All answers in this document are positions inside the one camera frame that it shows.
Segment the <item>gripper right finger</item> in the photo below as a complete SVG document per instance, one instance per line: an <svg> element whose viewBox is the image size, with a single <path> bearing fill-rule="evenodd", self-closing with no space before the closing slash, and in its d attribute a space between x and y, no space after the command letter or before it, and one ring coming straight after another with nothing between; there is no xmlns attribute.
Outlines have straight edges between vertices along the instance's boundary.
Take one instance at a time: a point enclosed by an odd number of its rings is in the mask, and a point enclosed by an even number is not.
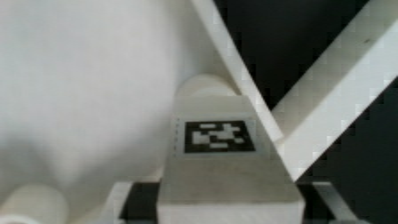
<svg viewBox="0 0 398 224"><path fill-rule="evenodd" d="M331 182L299 183L306 199L302 224L372 224L352 211Z"/></svg>

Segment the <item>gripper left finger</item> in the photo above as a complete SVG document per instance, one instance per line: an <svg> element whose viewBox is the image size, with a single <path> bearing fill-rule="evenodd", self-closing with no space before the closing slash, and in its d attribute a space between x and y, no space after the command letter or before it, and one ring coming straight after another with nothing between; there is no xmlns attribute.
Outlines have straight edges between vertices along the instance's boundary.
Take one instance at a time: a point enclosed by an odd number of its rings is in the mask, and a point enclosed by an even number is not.
<svg viewBox="0 0 398 224"><path fill-rule="evenodd" d="M96 224L159 224L159 190L159 182L118 182Z"/></svg>

